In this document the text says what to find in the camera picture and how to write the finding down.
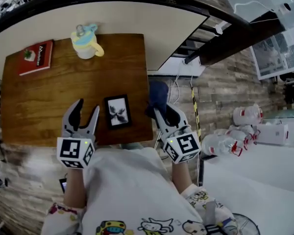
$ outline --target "white shirt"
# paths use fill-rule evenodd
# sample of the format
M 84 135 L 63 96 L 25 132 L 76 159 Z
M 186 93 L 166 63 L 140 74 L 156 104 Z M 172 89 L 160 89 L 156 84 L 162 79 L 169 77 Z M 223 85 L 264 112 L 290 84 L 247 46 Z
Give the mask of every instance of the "white shirt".
M 152 148 L 97 150 L 84 170 L 84 184 L 85 213 L 54 204 L 43 235 L 207 234 L 202 219 L 205 204 L 215 199 L 195 185 L 180 195 Z M 216 223 L 228 234 L 238 234 L 231 212 L 215 202 Z

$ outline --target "wire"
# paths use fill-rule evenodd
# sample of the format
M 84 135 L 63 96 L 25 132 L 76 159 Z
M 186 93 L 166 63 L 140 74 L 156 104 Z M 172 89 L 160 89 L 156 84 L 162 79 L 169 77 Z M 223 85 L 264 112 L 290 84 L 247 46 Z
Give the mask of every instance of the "wire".
M 169 85 L 170 91 L 169 91 L 169 99 L 168 99 L 169 103 L 170 103 L 170 99 L 171 99 L 171 83 L 172 83 L 172 80 L 170 79 L 170 85 Z
M 173 104 L 175 104 L 178 100 L 179 100 L 179 98 L 180 98 L 180 88 L 179 88 L 179 86 L 178 86 L 178 83 L 177 83 L 177 80 L 178 80 L 178 78 L 180 77 L 180 69 L 181 69 L 181 64 L 179 65 L 179 67 L 178 67 L 178 71 L 177 71 L 177 75 L 176 75 L 176 78 L 175 78 L 175 81 L 174 81 L 174 83 L 176 84 L 176 86 L 177 86 L 177 99 L 176 99 L 176 101 L 174 101 L 174 103 Z
M 278 18 L 272 18 L 272 19 L 266 19 L 266 20 L 260 20 L 256 22 L 250 22 L 250 24 L 255 24 L 255 23 L 260 23 L 260 22 L 265 22 L 265 21 L 272 21 L 272 20 L 279 20 Z
M 197 155 L 197 186 L 199 187 L 199 154 L 200 152 L 198 152 Z
M 234 5 L 234 14 L 236 14 L 236 7 L 237 7 L 238 5 L 249 5 L 249 4 L 253 3 L 253 2 L 260 4 L 261 6 L 263 6 L 264 8 L 266 8 L 268 11 L 272 11 L 272 12 L 274 12 L 273 9 L 269 9 L 268 7 L 264 6 L 261 2 L 256 1 L 256 0 L 252 0 L 252 1 L 249 1 L 249 2 L 247 2 L 247 3 L 236 3 L 236 4 Z
M 156 140 L 156 143 L 155 143 L 154 149 L 157 149 L 157 146 L 158 146 L 158 143 L 159 143 L 160 136 L 161 136 L 161 131 L 159 131 L 159 134 L 158 134 L 158 137 L 157 137 L 157 140 Z

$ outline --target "black picture frame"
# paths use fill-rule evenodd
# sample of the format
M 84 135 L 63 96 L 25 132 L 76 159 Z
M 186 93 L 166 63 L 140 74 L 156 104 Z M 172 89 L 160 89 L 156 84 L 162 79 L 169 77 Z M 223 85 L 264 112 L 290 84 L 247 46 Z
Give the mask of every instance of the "black picture frame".
M 59 182 L 60 182 L 62 191 L 64 193 L 65 192 L 65 189 L 67 187 L 67 179 L 66 178 L 59 179 Z
M 126 113 L 127 113 L 128 122 L 123 123 L 123 124 L 118 124 L 118 125 L 112 125 L 111 117 L 110 117 L 110 111 L 109 111 L 109 101 L 115 100 L 115 99 L 120 99 L 120 98 L 123 98 L 124 101 L 125 101 L 125 107 L 126 107 Z M 124 127 L 128 127 L 128 126 L 132 125 L 131 112 L 129 110 L 129 104 L 128 104 L 128 99 L 127 99 L 126 94 L 118 95 L 118 96 L 105 97 L 104 98 L 104 104 L 105 104 L 105 113 L 106 113 L 107 124 L 108 124 L 109 129 L 112 129 L 112 130 L 120 129 L 120 128 L 124 128 Z

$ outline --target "sleeve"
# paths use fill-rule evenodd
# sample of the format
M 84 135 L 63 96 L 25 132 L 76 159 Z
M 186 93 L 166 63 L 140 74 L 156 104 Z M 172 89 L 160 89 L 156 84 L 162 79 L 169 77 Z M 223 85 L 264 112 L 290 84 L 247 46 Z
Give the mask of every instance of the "sleeve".
M 194 184 L 190 185 L 184 190 L 181 195 L 196 209 L 202 220 L 206 220 L 206 204 L 208 202 L 215 202 L 215 220 L 216 225 L 228 235 L 241 234 L 237 220 L 234 218 L 232 212 L 211 197 L 204 187 L 198 187 Z
M 41 235 L 70 235 L 81 232 L 83 209 L 54 203 L 49 209 Z

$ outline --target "person's arm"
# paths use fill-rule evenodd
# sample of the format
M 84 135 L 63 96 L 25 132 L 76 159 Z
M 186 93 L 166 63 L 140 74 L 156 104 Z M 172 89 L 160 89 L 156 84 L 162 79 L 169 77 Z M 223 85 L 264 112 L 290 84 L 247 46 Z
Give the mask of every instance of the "person's arm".
M 63 203 L 54 203 L 51 206 L 41 235 L 67 235 L 80 231 L 79 224 L 86 205 L 82 170 L 69 169 Z
M 180 194 L 192 184 L 187 163 L 172 163 L 172 182 Z
M 86 206 L 86 190 L 82 170 L 69 169 L 63 203 L 73 208 L 84 208 Z

